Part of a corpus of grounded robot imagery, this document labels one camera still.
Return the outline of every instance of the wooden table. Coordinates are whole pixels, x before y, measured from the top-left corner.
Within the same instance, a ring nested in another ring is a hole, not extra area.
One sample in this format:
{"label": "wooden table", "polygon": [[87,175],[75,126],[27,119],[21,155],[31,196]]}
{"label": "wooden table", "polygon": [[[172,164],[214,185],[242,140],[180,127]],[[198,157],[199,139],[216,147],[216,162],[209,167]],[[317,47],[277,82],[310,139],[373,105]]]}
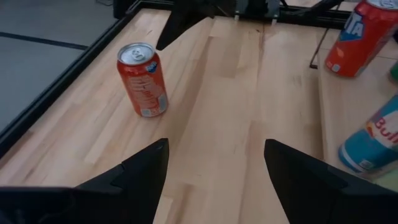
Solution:
{"label": "wooden table", "polygon": [[3,157],[0,184],[75,186],[166,137],[155,223],[288,223],[264,141],[322,158],[318,74],[308,67],[319,29],[207,18],[159,52],[170,107],[141,118],[116,55],[131,42],[154,45],[168,15],[141,10]]}
{"label": "wooden table", "polygon": [[[318,53],[319,89],[323,130],[323,158],[342,170],[351,172],[339,160],[337,150],[398,90],[387,78],[389,69],[398,59],[398,45],[391,40],[358,78],[334,75],[324,67],[324,61],[338,36],[331,30]],[[398,191],[398,170],[381,178],[368,177],[373,182]]]}

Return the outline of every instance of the pull tab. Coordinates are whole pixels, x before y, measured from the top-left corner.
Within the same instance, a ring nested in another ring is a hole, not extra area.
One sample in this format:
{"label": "pull tab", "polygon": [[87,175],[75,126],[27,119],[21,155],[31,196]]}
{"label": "pull tab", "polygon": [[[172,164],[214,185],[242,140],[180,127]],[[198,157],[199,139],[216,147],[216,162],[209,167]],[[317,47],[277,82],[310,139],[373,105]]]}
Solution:
{"label": "pull tab", "polygon": [[131,54],[135,60],[144,60],[145,59],[145,55],[142,53],[140,48],[133,49],[131,51]]}

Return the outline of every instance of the wood grain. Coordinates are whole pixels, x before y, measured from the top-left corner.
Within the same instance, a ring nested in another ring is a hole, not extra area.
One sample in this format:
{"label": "wood grain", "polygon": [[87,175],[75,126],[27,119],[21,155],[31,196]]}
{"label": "wood grain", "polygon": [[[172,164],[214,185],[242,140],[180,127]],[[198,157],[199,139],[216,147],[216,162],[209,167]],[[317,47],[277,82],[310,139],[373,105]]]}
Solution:
{"label": "wood grain", "polygon": [[126,44],[154,45],[169,12],[142,10],[0,161],[2,185],[75,186],[161,137],[170,162],[155,223],[288,223],[264,141],[322,157],[318,29],[217,17],[159,52],[170,107],[138,117],[116,70]]}

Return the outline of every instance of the black metal frame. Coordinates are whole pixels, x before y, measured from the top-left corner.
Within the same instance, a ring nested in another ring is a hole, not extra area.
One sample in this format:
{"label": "black metal frame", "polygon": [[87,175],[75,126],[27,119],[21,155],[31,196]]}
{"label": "black metal frame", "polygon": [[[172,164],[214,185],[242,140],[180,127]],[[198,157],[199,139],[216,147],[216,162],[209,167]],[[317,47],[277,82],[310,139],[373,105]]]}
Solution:
{"label": "black metal frame", "polygon": [[[18,115],[5,129],[0,132],[0,157],[22,137],[22,135],[46,112],[53,102],[69,87],[82,71],[97,57],[98,54],[118,35],[131,19],[142,9],[172,10],[173,1],[161,0],[114,0],[114,16],[119,18],[108,28],[93,44],[91,44],[82,55],[73,62],[46,90],[44,90],[21,114]],[[254,19],[270,21],[277,19],[278,22],[298,24],[304,26],[325,27],[342,29],[350,15],[348,11],[328,10],[316,17],[300,17],[290,15],[290,12],[306,9],[307,7],[278,6],[279,13],[254,15],[248,12],[237,11],[243,19]]]}

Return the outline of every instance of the can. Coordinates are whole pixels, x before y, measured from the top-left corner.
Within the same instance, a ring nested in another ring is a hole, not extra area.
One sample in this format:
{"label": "can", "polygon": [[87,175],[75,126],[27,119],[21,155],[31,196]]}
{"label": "can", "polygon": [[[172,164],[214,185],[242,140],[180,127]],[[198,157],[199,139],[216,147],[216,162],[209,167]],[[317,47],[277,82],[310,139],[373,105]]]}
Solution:
{"label": "can", "polygon": [[398,0],[363,0],[355,7],[325,60],[342,77],[357,77],[398,28]]}
{"label": "can", "polygon": [[118,71],[137,114],[149,118],[167,109],[162,66],[153,46],[139,42],[122,47]]}
{"label": "can", "polygon": [[339,147],[338,156],[357,174],[371,174],[398,160],[397,94]]}
{"label": "can", "polygon": [[394,83],[398,83],[398,61],[391,67],[389,78]]}

